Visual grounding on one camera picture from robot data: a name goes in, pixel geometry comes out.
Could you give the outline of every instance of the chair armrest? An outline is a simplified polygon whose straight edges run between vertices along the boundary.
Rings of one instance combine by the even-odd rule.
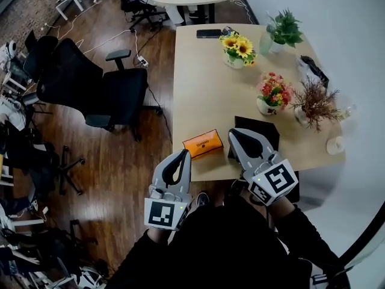
[[[128,58],[129,56],[131,56],[131,50],[122,49],[121,51],[110,52],[106,57],[106,61],[124,59],[124,58]]]
[[[111,116],[104,114],[88,114],[85,117],[85,124],[93,126],[95,128],[105,128],[109,126],[109,120]]]

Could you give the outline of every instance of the power strip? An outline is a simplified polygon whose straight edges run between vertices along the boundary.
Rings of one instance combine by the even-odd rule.
[[[139,62],[144,66],[144,67],[148,67],[149,66],[149,63],[147,62],[147,60],[145,58],[143,58],[143,56],[139,56],[138,57],[138,60]]]

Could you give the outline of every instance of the green plant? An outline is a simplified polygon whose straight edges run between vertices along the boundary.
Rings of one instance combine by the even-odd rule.
[[[271,38],[278,44],[288,44],[295,47],[296,43],[303,42],[301,35],[303,34],[299,29],[293,14],[287,10],[283,10],[283,14],[279,12],[276,18],[269,16],[272,24],[267,26],[267,32],[270,33]]]

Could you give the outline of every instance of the person sitting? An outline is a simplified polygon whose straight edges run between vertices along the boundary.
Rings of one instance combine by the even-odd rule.
[[[155,5],[155,1],[154,0],[141,0],[141,2],[145,3],[145,4]],[[176,5],[165,5],[164,8],[165,8],[165,10],[167,12],[167,15],[169,16],[169,18],[171,19],[171,21],[175,25],[180,25],[180,24],[184,23],[184,19],[179,14]],[[189,5],[188,6],[188,11],[189,11],[189,18],[191,20],[195,20],[195,19],[199,18],[198,6],[196,6],[196,5]]]

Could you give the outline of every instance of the brick wall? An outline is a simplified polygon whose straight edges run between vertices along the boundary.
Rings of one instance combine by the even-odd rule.
[[[59,13],[55,8],[56,0],[14,0],[0,14],[0,46],[9,40],[17,43],[17,48],[26,53],[24,41],[33,29],[37,38],[45,35],[48,29],[41,31],[44,23],[52,25]]]

